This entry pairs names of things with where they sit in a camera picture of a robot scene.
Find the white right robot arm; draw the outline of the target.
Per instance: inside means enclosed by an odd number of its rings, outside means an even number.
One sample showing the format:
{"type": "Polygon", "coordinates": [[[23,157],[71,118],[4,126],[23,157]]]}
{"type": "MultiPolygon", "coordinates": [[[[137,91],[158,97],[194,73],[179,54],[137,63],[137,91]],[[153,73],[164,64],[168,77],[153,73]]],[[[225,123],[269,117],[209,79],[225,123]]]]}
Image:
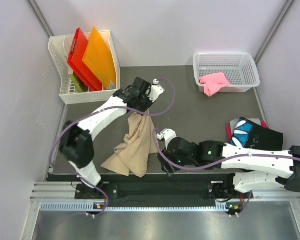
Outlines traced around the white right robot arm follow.
{"type": "Polygon", "coordinates": [[[229,198],[263,189],[300,193],[300,146],[266,151],[219,141],[196,144],[175,136],[154,138],[156,145],[159,141],[165,143],[165,149],[158,151],[158,158],[169,175],[177,170],[242,170],[242,173],[231,174],[223,183],[222,190],[229,198]]]}

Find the beige t shirt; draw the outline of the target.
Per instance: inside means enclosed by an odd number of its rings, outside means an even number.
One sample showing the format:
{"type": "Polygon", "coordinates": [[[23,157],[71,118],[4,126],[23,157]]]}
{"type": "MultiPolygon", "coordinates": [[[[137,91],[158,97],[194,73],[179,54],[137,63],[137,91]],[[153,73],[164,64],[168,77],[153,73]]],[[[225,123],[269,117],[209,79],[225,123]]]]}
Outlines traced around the beige t shirt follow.
{"type": "Polygon", "coordinates": [[[123,143],[114,148],[114,154],[101,167],[126,177],[134,174],[142,178],[148,171],[149,155],[158,152],[152,137],[155,126],[150,116],[136,112],[128,118],[128,126],[123,143]]]}

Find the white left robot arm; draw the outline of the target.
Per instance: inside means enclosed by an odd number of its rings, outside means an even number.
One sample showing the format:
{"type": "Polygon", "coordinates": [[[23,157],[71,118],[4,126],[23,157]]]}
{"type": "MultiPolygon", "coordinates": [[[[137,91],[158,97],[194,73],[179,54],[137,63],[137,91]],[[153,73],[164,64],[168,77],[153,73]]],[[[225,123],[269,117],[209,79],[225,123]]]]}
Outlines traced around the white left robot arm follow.
{"type": "Polygon", "coordinates": [[[59,152],[85,181],[86,192],[92,198],[99,198],[104,191],[102,178],[97,172],[93,159],[93,141],[114,120],[124,116],[131,109],[146,112],[164,93],[158,80],[149,83],[137,77],[126,89],[119,89],[87,118],[64,125],[67,132],[61,137],[59,152]]]}

